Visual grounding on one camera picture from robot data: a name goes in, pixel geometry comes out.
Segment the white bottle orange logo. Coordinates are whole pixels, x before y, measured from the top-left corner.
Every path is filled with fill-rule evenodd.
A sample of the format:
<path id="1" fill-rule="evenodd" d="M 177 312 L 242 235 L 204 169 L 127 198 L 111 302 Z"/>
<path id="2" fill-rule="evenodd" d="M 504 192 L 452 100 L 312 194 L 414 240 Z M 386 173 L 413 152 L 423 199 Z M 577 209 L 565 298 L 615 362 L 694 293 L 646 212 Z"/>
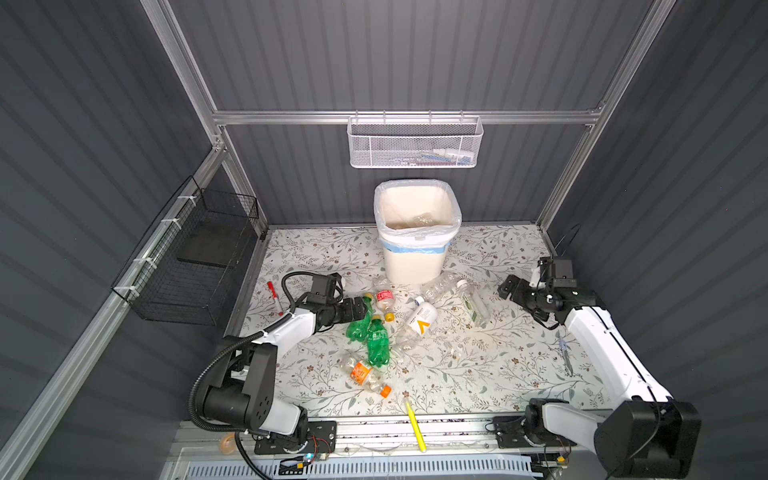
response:
<path id="1" fill-rule="evenodd" d="M 422 296 L 415 297 L 414 303 L 416 308 L 398 333 L 403 345 L 413 345 L 429 335 L 439 317 L 436 307 Z"/>

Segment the green plastic bottle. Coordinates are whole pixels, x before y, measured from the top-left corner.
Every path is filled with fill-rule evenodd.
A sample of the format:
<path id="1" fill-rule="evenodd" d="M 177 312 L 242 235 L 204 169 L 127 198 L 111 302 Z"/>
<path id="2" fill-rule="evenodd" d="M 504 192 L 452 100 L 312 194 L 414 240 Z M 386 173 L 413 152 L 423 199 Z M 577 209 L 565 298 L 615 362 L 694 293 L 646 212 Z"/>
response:
<path id="1" fill-rule="evenodd" d="M 372 316 L 374 314 L 374 300 L 371 293 L 365 293 L 363 295 L 363 302 L 365 305 L 365 313 L 361 320 L 352 322 L 348 325 L 346 330 L 346 337 L 350 341 L 364 342 L 367 339 Z"/>
<path id="2" fill-rule="evenodd" d="M 379 315 L 374 315 L 367 335 L 368 362 L 374 367 L 383 367 L 390 362 L 389 333 Z"/>

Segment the clear bottle orange label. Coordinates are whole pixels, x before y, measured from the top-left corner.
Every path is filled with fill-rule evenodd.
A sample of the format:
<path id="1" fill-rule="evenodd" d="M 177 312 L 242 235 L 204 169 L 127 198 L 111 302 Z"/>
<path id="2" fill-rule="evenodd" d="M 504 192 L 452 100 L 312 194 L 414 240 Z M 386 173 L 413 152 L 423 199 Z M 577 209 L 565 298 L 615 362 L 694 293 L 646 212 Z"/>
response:
<path id="1" fill-rule="evenodd" d="M 385 380 L 383 374 L 365 360 L 350 355 L 344 360 L 344 372 L 355 385 L 388 398 L 392 393 L 391 385 Z"/>

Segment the clear bottle red label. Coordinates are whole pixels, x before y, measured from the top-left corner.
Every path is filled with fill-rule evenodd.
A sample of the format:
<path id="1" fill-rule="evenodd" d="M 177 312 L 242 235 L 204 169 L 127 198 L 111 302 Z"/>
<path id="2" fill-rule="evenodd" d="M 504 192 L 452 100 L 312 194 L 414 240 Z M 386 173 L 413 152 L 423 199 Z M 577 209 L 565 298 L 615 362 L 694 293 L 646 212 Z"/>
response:
<path id="1" fill-rule="evenodd" d="M 392 290 L 392 285 L 385 275 L 381 275 L 374 280 L 372 293 L 378 311 L 383 315 L 386 322 L 395 320 L 396 299 Z"/>

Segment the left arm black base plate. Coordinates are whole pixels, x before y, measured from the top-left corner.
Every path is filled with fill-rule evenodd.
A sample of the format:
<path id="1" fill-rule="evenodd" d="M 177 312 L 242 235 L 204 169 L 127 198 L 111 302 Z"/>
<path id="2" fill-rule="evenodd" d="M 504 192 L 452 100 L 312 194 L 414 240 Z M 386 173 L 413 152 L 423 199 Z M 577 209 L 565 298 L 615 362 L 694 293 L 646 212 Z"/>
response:
<path id="1" fill-rule="evenodd" d="M 254 436 L 256 455 L 330 454 L 335 451 L 338 423 L 336 421 L 300 421 L 290 435 L 278 433 Z"/>

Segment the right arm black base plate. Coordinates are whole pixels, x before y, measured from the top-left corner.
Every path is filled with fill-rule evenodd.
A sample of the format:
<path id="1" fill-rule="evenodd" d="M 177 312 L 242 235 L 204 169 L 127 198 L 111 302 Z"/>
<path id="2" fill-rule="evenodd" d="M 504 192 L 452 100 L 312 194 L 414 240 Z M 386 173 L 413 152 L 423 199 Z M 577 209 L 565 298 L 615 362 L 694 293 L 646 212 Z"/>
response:
<path id="1" fill-rule="evenodd" d="M 495 416 L 491 420 L 491 431 L 502 449 L 562 446 L 558 437 L 547 431 L 540 420 L 530 420 L 525 415 Z"/>

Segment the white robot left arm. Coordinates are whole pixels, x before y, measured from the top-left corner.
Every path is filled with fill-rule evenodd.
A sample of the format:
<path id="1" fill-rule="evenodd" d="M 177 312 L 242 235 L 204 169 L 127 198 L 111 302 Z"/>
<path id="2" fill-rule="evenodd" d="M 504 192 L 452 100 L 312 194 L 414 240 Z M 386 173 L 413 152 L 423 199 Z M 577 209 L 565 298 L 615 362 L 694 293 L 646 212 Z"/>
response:
<path id="1" fill-rule="evenodd" d="M 275 397 L 277 363 L 311 336 L 363 319 L 367 307 L 362 297 L 345 295 L 338 273 L 290 272 L 281 288 L 283 315 L 254 334 L 226 337 L 194 381 L 187 408 L 198 428 L 306 441 L 306 410 Z"/>

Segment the clear bottle green label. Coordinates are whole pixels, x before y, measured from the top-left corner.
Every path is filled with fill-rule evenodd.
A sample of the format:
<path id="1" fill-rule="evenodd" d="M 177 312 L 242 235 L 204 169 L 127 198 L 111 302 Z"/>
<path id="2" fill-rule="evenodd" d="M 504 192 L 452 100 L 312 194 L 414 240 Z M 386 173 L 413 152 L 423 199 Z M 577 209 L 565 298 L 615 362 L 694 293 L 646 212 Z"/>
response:
<path id="1" fill-rule="evenodd" d="M 462 279 L 457 282 L 456 288 L 457 294 L 465 305 L 473 324 L 477 328 L 485 328 L 490 314 L 475 287 L 468 280 Z"/>

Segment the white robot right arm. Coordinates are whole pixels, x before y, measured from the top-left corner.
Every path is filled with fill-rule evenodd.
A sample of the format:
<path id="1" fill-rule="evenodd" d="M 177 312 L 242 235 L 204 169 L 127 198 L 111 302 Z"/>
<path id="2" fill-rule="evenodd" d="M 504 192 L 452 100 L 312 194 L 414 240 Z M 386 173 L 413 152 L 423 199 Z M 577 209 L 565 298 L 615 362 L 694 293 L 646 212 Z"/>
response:
<path id="1" fill-rule="evenodd" d="M 701 415 L 691 403 L 675 400 L 642 364 L 599 295 L 578 285 L 569 258 L 540 258 L 530 279 L 508 275 L 498 295 L 545 329 L 570 332 L 612 401 L 611 413 L 601 417 L 565 400 L 530 400 L 517 429 L 529 444 L 545 448 L 566 440 L 579 445 L 597 456 L 611 478 L 688 475 Z"/>

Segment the clear unlabelled bottle white cap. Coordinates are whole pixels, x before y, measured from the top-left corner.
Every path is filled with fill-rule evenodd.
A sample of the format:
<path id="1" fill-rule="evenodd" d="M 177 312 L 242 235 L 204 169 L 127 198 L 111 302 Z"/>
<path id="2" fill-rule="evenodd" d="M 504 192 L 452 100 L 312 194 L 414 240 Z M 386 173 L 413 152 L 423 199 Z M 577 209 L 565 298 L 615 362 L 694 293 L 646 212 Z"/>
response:
<path id="1" fill-rule="evenodd" d="M 449 294 L 463 277 L 455 272 L 444 271 L 438 277 L 421 286 L 420 296 L 428 303 L 436 304 Z"/>

